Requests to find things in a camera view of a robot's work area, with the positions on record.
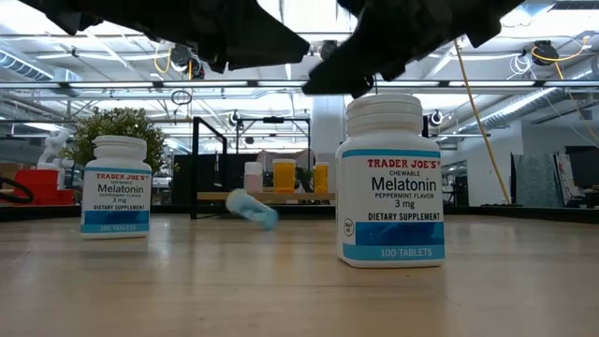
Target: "bottle label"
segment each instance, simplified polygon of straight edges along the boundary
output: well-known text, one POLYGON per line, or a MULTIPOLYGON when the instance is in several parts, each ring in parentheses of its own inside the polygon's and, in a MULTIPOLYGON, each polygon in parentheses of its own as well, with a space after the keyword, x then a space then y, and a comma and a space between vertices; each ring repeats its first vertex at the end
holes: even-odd
POLYGON ((149 170, 86 168, 81 233, 148 231, 151 196, 149 170))
POLYGON ((445 258, 440 152, 345 151, 338 179, 337 241, 346 258, 445 258))

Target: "red object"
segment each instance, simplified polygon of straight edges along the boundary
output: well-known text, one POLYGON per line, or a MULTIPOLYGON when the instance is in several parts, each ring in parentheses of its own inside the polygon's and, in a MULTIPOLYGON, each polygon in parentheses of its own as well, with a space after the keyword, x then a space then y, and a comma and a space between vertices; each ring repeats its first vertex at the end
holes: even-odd
MULTIPOLYGON (((73 191, 58 189, 58 171, 53 169, 22 169, 15 175, 15 181, 29 188, 34 194, 34 201, 29 205, 72 205, 73 191)), ((15 196, 25 197, 20 190, 15 196)))

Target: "melatonin bottle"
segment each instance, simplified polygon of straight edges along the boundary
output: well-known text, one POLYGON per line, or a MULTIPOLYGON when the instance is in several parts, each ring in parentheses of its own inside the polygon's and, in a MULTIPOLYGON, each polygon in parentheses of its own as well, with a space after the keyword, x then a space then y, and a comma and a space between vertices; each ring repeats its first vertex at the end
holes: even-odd
POLYGON ((85 166, 81 236, 84 239, 146 237, 150 232, 152 168, 146 141, 123 136, 94 139, 85 166))
POLYGON ((347 108, 336 153, 337 253, 357 268, 439 266, 445 233, 441 152, 419 136, 411 95, 371 95, 347 108))

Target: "shelf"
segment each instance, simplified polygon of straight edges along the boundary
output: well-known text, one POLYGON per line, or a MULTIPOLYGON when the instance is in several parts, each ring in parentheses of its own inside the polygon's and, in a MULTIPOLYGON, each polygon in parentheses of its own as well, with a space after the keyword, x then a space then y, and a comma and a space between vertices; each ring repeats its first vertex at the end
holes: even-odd
MULTIPOLYGON (((228 192, 197 192, 198 200, 225 200, 228 192)), ((334 200, 334 193, 317 194, 317 193, 249 193, 259 201, 290 201, 290 200, 334 200)))

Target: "potted plant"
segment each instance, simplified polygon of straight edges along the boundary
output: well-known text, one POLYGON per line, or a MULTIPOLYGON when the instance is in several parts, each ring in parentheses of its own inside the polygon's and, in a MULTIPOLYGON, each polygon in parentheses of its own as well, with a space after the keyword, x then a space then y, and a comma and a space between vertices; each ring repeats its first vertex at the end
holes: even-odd
POLYGON ((148 147, 145 162, 152 167, 152 172, 156 173, 165 165, 162 156, 165 135, 146 118, 144 109, 94 109, 91 117, 80 120, 73 141, 62 151, 62 157, 71 158, 75 163, 85 166, 95 159, 94 139, 107 135, 145 140, 148 147))

